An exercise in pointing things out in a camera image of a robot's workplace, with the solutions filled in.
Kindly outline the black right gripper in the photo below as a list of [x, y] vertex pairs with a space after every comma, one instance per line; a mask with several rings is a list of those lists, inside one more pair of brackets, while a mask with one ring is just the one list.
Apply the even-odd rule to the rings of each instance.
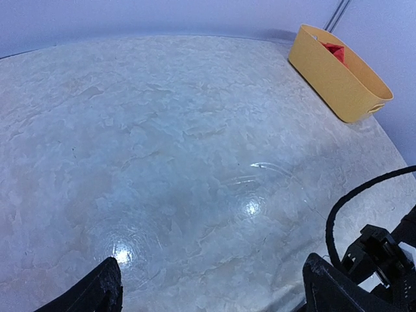
[[385, 301], [415, 300], [415, 208], [390, 233], [366, 225], [345, 252], [341, 264], [356, 284], [370, 285], [370, 293]]

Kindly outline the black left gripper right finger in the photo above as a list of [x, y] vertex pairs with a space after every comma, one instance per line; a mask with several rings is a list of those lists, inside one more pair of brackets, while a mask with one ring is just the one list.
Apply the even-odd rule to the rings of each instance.
[[400, 311], [363, 290], [316, 253], [307, 257], [302, 275], [305, 289], [302, 311]]

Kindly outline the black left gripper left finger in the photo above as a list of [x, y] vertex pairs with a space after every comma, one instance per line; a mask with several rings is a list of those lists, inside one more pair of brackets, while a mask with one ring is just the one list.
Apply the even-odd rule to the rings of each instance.
[[108, 257], [68, 291], [39, 311], [121, 311], [123, 286], [120, 267]]

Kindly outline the red t-shirt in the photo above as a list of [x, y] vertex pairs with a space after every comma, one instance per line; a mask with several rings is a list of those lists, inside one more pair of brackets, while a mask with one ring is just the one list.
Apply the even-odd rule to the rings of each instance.
[[346, 68], [348, 64], [345, 62], [345, 46], [320, 42], [339, 62], [341, 62]]

